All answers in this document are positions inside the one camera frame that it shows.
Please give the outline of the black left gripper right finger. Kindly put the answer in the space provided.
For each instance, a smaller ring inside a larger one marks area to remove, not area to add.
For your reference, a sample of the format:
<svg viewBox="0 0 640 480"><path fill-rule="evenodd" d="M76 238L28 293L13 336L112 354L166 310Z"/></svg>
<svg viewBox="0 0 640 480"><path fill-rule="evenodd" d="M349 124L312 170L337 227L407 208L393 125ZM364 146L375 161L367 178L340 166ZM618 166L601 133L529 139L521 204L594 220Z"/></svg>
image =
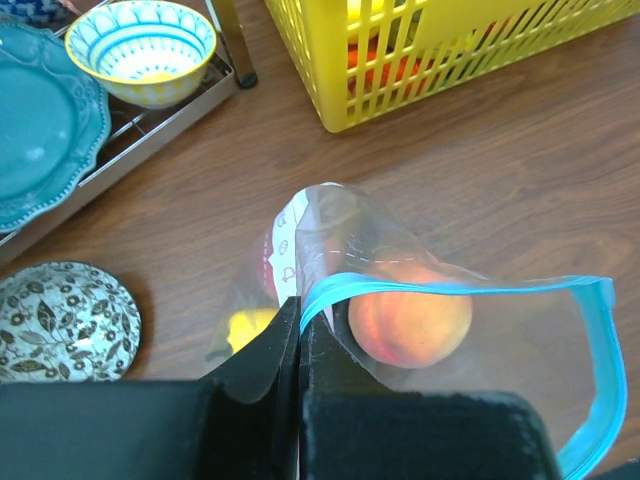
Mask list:
<svg viewBox="0 0 640 480"><path fill-rule="evenodd" d="M302 479L558 479L539 415L491 391L396 392L342 346L324 315L300 340Z"/></svg>

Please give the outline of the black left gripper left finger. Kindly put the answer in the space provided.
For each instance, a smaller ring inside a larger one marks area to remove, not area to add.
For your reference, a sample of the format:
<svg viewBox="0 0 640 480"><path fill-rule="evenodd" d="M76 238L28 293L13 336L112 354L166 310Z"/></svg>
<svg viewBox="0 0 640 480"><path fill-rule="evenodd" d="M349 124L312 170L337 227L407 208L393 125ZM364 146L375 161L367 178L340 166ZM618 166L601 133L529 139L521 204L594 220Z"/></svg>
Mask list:
<svg viewBox="0 0 640 480"><path fill-rule="evenodd" d="M300 301L198 380L1 389L5 479L290 479Z"/></svg>

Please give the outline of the yellow bell pepper toy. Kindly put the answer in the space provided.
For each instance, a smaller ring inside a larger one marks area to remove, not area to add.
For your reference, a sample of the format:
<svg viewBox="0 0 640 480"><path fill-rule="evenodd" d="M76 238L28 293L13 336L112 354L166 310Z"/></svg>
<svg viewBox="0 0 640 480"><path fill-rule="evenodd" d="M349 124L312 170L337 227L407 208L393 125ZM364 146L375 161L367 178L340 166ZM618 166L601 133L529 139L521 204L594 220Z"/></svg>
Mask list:
<svg viewBox="0 0 640 480"><path fill-rule="evenodd" d="M228 322L227 336L232 353L238 353L260 335L277 313L278 310L274 308L259 308L233 314Z"/></svg>

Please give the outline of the red yellow apple toy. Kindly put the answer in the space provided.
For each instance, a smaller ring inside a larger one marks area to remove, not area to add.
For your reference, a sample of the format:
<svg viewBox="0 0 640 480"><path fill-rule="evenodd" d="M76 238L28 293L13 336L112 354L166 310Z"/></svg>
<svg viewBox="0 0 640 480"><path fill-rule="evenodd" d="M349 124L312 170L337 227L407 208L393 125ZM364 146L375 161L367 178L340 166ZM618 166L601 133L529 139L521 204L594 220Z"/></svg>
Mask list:
<svg viewBox="0 0 640 480"><path fill-rule="evenodd" d="M378 362L419 369L451 354L472 320L469 296L385 292L350 300L348 322L356 343Z"/></svg>

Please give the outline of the clear zip bag blue seal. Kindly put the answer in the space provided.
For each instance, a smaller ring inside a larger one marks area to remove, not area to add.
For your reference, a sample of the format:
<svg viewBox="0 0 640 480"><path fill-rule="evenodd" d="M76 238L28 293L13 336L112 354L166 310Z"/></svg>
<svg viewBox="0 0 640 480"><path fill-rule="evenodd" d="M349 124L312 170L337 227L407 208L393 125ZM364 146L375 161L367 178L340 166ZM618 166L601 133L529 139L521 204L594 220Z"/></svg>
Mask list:
<svg viewBox="0 0 640 480"><path fill-rule="evenodd" d="M278 309L295 297L300 339L324 315L339 343L393 391L523 397L541 415L567 479L586 477L613 445L626 412L627 381L611 279L569 275L508 284L486 278L438 260L386 207L337 183L297 192L267 231L278 301L258 282L253 249L219 314L210 362L234 355L227 342L233 314ZM385 292L469 296L469 331L428 367L378 362L356 343L348 310L354 297Z"/></svg>

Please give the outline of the red peach toy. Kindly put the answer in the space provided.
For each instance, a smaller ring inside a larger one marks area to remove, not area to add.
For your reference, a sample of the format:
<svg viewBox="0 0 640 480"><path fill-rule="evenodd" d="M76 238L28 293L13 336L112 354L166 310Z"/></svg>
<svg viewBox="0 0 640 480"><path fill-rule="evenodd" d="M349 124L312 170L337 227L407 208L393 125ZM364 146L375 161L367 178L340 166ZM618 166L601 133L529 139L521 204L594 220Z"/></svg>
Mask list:
<svg viewBox="0 0 640 480"><path fill-rule="evenodd" d="M272 300L278 301L270 257L273 254L272 236L265 232L254 247L254 265L256 276L264 293Z"/></svg>

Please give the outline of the black white floral bowl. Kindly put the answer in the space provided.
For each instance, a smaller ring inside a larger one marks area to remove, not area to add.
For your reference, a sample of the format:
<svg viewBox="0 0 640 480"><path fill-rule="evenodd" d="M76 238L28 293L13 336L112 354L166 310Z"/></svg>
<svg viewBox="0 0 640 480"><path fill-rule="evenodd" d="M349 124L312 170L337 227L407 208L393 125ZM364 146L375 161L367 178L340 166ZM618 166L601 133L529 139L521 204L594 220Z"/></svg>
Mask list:
<svg viewBox="0 0 640 480"><path fill-rule="evenodd" d="M1 281L1 382L115 381L142 320L129 290L87 263L53 261Z"/></svg>

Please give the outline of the steel two-tier dish rack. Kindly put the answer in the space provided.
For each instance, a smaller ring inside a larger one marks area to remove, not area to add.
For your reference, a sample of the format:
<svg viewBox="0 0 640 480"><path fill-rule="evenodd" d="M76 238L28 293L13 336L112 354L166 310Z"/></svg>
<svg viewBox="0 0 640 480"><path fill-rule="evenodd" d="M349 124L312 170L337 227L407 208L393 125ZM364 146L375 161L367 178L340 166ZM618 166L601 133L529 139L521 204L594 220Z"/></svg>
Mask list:
<svg viewBox="0 0 640 480"><path fill-rule="evenodd" d="M55 209L25 227L1 236L1 262L17 258L52 230L152 157L181 133L206 117L239 89L258 77L232 0L205 3L219 35L219 46L198 89L163 110L149 110L111 98L112 133L97 155L97 166Z"/></svg>

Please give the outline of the teal scalloped plate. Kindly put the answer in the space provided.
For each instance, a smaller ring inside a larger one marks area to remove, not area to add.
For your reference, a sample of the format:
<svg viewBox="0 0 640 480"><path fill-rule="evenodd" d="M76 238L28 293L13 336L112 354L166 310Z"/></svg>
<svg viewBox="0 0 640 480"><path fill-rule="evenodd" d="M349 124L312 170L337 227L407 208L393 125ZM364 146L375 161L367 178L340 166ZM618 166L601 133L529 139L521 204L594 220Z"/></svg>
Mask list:
<svg viewBox="0 0 640 480"><path fill-rule="evenodd" d="M1 25L1 230L62 204L111 132L106 90L47 29Z"/></svg>

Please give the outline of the yellow plastic basket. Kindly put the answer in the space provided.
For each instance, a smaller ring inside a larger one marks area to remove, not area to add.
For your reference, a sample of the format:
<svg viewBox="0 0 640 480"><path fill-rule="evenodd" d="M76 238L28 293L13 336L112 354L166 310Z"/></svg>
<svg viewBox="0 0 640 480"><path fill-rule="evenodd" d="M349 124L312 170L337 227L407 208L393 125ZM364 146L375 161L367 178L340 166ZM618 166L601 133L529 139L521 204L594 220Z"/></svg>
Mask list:
<svg viewBox="0 0 640 480"><path fill-rule="evenodd" d="M269 1L336 133L635 16L636 1Z"/></svg>

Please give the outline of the yellow blue patterned bowl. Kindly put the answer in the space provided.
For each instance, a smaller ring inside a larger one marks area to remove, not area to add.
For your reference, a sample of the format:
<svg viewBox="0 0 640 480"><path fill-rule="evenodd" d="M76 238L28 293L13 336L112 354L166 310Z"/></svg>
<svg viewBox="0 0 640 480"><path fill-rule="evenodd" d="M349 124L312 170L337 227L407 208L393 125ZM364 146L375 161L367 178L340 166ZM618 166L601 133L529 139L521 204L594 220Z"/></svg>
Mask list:
<svg viewBox="0 0 640 480"><path fill-rule="evenodd" d="M70 59L112 96L162 109L199 87L218 35L208 18L170 1L116 1L96 6L68 28Z"/></svg>

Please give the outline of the blue zigzag bowl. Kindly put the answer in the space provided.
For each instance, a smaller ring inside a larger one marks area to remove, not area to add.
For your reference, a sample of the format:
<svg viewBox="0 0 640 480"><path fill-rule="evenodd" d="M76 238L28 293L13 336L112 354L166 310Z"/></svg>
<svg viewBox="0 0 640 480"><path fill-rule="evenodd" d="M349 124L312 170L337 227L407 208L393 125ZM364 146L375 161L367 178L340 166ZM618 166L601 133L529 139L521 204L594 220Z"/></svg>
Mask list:
<svg viewBox="0 0 640 480"><path fill-rule="evenodd" d="M1 0L1 18L21 22L51 23L71 15L60 1L54 0Z"/></svg>

